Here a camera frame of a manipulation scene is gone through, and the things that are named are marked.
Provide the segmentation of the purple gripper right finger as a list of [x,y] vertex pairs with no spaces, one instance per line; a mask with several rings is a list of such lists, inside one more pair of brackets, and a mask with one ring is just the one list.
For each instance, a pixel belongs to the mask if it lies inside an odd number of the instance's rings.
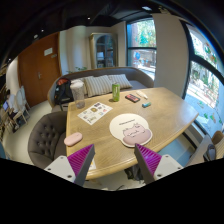
[[140,144],[135,145],[134,154],[137,158],[145,184],[154,182],[154,173],[162,156]]

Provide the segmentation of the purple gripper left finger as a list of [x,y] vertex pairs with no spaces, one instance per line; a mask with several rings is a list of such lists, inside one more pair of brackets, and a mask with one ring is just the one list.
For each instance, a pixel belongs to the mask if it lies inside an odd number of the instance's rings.
[[76,176],[74,181],[76,185],[82,186],[84,184],[94,155],[95,148],[91,144],[68,156],[68,161]]

